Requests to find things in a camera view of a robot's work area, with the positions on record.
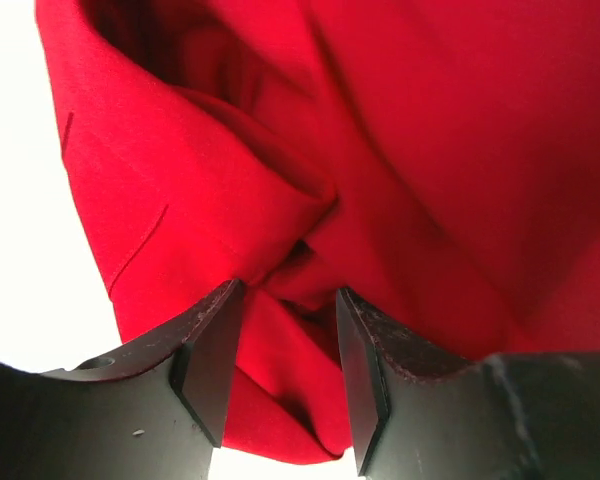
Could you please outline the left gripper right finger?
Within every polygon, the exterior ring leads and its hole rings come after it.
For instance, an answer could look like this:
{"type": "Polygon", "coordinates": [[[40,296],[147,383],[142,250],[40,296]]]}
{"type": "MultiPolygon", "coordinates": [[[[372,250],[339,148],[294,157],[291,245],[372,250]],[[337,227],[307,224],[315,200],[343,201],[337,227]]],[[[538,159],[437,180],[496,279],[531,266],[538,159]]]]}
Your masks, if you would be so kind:
{"type": "Polygon", "coordinates": [[[336,299],[365,479],[600,479],[600,352],[471,362],[350,289],[336,299]]]}

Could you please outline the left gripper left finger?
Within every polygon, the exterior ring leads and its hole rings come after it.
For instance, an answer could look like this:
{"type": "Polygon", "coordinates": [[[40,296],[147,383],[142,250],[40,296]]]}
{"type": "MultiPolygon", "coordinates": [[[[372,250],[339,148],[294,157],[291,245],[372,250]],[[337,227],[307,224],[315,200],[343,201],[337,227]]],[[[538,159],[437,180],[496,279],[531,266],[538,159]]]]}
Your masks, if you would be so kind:
{"type": "Polygon", "coordinates": [[[0,479],[205,479],[223,441],[243,287],[73,370],[0,363],[0,479]]]}

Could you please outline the plain red skirt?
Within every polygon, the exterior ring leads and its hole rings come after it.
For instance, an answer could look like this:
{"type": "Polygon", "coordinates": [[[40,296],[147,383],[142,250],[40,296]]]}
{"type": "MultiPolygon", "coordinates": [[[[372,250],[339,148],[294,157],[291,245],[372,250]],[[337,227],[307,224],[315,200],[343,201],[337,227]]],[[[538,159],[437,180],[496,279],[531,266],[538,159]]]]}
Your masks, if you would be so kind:
{"type": "Polygon", "coordinates": [[[123,340],[247,287],[225,442],[350,446],[350,287],[459,355],[600,350],[600,1],[40,1],[123,340]]]}

